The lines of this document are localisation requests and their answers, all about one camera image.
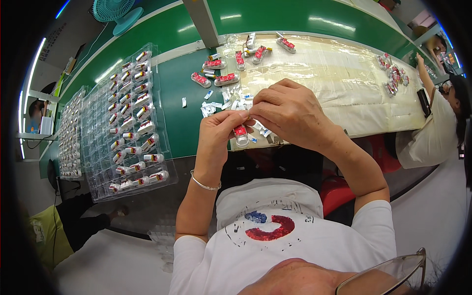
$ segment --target chair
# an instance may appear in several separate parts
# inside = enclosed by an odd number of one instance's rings
[[[339,206],[346,204],[355,198],[344,178],[325,169],[323,175],[328,176],[321,185],[321,202],[323,203],[323,216],[327,216]]]
[[[394,159],[385,148],[383,134],[368,136],[367,139],[372,145],[372,157],[380,166],[382,173],[390,173],[401,168],[401,164]]]

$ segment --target fluorescent light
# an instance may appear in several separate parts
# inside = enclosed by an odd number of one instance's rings
[[[221,16],[219,17],[220,19],[228,19],[228,18],[235,18],[235,17],[241,17],[242,15],[240,14],[232,14],[232,15],[229,15],[229,16]]]
[[[337,22],[333,22],[333,21],[331,21],[331,20],[329,20],[329,19],[325,19],[325,18],[322,18],[322,17],[310,16],[310,17],[308,18],[308,20],[320,21],[320,22],[323,22],[323,23],[326,23],[326,24],[330,24],[330,25],[334,25],[334,26],[343,28],[343,29],[348,30],[348,31],[355,32],[355,28],[354,28],[353,26],[350,26],[350,25],[343,25],[343,24],[340,24],[340,23],[337,23]]]
[[[59,10],[59,12],[56,14],[56,18],[58,18],[61,14],[61,12],[64,10],[64,8],[66,8],[66,5],[69,4],[70,0],[67,0],[66,4],[64,4],[61,9]]]
[[[181,32],[183,32],[183,31],[186,31],[186,30],[191,29],[191,28],[195,28],[195,24],[186,25],[186,26],[184,26],[183,28],[178,29],[177,32],[181,33]]]
[[[20,139],[20,148],[21,148],[21,156],[23,157],[23,159],[25,159],[25,150],[23,149],[23,144],[21,143],[21,139]]]
[[[38,47],[38,52],[36,52],[36,56],[33,59],[33,66],[31,67],[30,78],[28,80],[28,88],[26,89],[25,110],[23,112],[23,114],[25,114],[25,115],[26,115],[26,105],[28,103],[28,96],[29,96],[29,91],[30,91],[30,87],[31,87],[31,80],[33,79],[34,69],[36,68],[36,63],[38,62],[39,54],[41,53],[41,49],[42,49],[45,41],[46,41],[46,38],[43,38],[42,41],[41,41],[41,44]]]
[[[18,132],[21,132],[21,102],[23,100],[23,90],[20,92],[20,105],[18,106]]]
[[[103,80],[106,76],[108,76],[111,71],[116,68],[123,60],[122,59],[118,59],[117,62],[115,62],[115,64],[113,64],[113,66],[109,67],[105,72],[103,72],[103,74],[100,75],[100,77],[96,78],[95,79],[95,83],[99,83],[101,80]]]
[[[461,62],[459,61],[459,59],[457,58],[457,54],[454,52],[454,56],[455,56],[455,59],[457,60],[457,65],[459,66],[459,68],[461,68]]]

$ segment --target blister tray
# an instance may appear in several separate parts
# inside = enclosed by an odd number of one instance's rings
[[[143,52],[146,52],[145,57],[137,60],[137,57],[142,56]],[[149,43],[125,59],[90,91],[83,103],[83,166],[94,202],[139,194],[178,181],[170,152],[164,112],[160,102],[158,69],[157,65],[151,67],[153,52],[157,53],[157,46]],[[148,93],[149,99],[146,103],[135,107],[137,98],[143,93]],[[121,110],[127,104],[128,108],[122,115]],[[123,142],[121,140],[123,133],[138,133],[141,123],[146,121],[139,120],[137,117],[139,113],[143,112],[144,106],[147,108],[145,112],[146,120],[152,122],[154,127],[147,128],[146,133],[140,134],[137,140],[126,139],[123,145],[112,150],[114,142]],[[117,118],[110,123],[110,118],[114,114],[117,114]],[[130,124],[129,129],[123,130],[121,126],[129,116],[133,116],[134,123]],[[120,128],[120,130],[116,134],[111,133],[111,129],[115,128]],[[119,163],[114,161],[117,153],[125,151],[126,148],[142,147],[153,135],[154,138],[156,138],[155,135],[159,137],[153,147],[141,154],[127,153]],[[144,156],[149,154],[162,155],[165,160],[163,162],[145,161]],[[129,168],[141,162],[145,163],[145,167],[140,166],[138,170]],[[118,173],[120,171],[127,171],[128,173],[120,174]],[[164,175],[163,179],[155,178],[153,179],[155,182],[147,182],[151,178],[146,179],[146,177],[162,171],[167,171],[167,173],[161,173],[161,175]]]
[[[58,136],[59,175],[66,180],[82,180],[81,117],[82,102],[89,87],[82,86],[64,106]]]

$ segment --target hand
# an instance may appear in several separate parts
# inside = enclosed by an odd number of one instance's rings
[[[323,113],[313,91],[289,79],[262,89],[249,114],[288,142],[320,153],[340,132],[344,135]]]
[[[255,121],[248,119],[246,110],[225,110],[203,118],[195,160],[195,179],[206,186],[218,186],[221,170],[228,159],[228,140],[234,137],[233,129],[242,123],[248,133],[253,131],[248,126],[254,125]]]
[[[416,53],[416,61],[418,62],[418,65],[424,66],[424,59],[419,53]]]
[[[448,94],[449,90],[451,89],[451,86],[449,86],[448,84],[443,84],[442,87],[443,87],[444,93]]]

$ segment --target electric fan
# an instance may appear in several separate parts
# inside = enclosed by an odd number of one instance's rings
[[[93,16],[99,22],[114,20],[117,25],[113,29],[113,35],[120,36],[131,28],[143,14],[142,7],[135,8],[127,14],[134,3],[135,0],[95,0],[93,2]]]

